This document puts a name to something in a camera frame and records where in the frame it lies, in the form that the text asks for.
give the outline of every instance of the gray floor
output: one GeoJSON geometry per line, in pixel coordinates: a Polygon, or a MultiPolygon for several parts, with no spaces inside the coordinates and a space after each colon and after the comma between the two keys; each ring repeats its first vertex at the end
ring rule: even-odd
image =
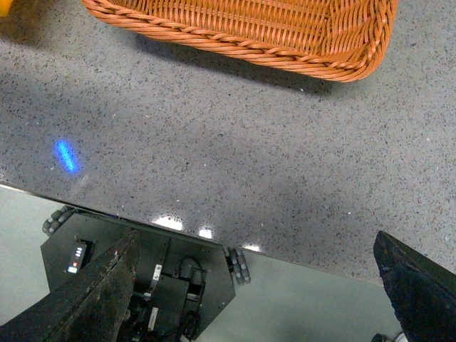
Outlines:
{"type": "MultiPolygon", "coordinates": [[[[48,293],[42,221],[61,204],[0,187],[0,324],[48,293]]],[[[369,342],[399,332],[379,286],[247,254],[253,281],[197,342],[369,342]]]]}

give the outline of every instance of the wicker basket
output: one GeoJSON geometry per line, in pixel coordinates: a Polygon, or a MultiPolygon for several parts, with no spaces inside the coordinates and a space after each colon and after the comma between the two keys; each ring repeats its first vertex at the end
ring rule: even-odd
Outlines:
{"type": "Polygon", "coordinates": [[[108,24],[158,41],[332,81],[381,63],[398,0],[82,0],[108,24]]]}

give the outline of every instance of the black wire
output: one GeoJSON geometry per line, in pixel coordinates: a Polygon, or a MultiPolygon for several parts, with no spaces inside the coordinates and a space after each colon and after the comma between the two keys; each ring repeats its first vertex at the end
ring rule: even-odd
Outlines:
{"type": "Polygon", "coordinates": [[[144,342],[161,342],[162,337],[154,331],[149,332],[144,338],[144,342]]]}
{"type": "Polygon", "coordinates": [[[184,256],[181,260],[180,260],[180,263],[179,263],[179,276],[182,272],[182,264],[185,260],[190,260],[190,261],[193,261],[198,267],[197,269],[199,270],[199,273],[201,274],[201,279],[199,280],[200,281],[200,286],[203,286],[204,285],[204,273],[203,273],[203,269],[202,269],[202,266],[200,264],[200,262],[198,260],[196,260],[193,256],[184,256]]]}
{"type": "Polygon", "coordinates": [[[175,341],[180,339],[181,335],[184,335],[190,341],[195,337],[200,328],[201,316],[196,311],[188,311],[185,313],[180,325],[177,328],[164,333],[162,339],[176,335],[175,341]]]}

